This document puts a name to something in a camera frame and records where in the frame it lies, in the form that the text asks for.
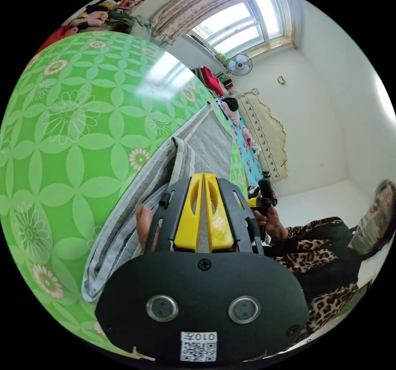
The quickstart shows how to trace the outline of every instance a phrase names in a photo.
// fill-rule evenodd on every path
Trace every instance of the electric fan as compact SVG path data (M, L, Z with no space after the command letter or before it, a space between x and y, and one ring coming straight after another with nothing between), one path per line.
M245 76L253 68L252 60L245 54L237 54L227 61L228 70L236 76Z

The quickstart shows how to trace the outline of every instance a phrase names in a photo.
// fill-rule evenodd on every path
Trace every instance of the yellow part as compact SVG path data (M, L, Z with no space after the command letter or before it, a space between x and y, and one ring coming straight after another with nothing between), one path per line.
M178 249L198 252L203 175L203 173L196 173L191 177L179 227L174 239L174 244ZM193 206L195 202L197 206L194 214Z
M231 249L234 244L216 175L205 173L206 218L209 250Z
M249 208L256 208L257 207L256 200L257 200L256 198L246 198L246 202L247 202Z

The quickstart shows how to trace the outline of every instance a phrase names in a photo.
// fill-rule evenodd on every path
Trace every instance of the woman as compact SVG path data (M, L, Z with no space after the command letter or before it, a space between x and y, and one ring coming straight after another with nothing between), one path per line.
M358 290L361 263L391 240L396 230L396 185L390 180L380 182L367 213L353 229L337 217L286 228L273 206L266 215L257 211L254 215L271 237L271 246L263 247L265 255L287 267L304 291L309 320L298 343L343 308ZM136 216L144 250L153 212L140 205Z

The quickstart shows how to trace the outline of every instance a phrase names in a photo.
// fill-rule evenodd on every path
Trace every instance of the hand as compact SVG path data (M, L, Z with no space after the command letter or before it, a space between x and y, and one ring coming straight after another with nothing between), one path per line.
M150 226L154 218L154 212L147 206L140 204L136 208L135 214L136 214L136 232L139 238L141 250L142 252L144 252L147 243L147 238L149 237ZM159 233L160 233L160 228L157 229L156 234L154 236L153 245L151 247L152 252L154 252L156 248ZM232 250L234 252L239 252L238 245L235 244Z
M267 213L263 215L258 210L254 210L253 214L257 220L259 227L263 227L266 233L274 240L285 241L289 235L286 228L279 221L279 215L273 205L271 205Z

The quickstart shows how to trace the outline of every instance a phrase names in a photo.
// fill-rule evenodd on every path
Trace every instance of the face mask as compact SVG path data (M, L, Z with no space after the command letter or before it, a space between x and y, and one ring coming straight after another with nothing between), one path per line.
M380 238L380 230L371 214L367 212L361 219L352 238L352 247L360 255L365 255L373 248Z

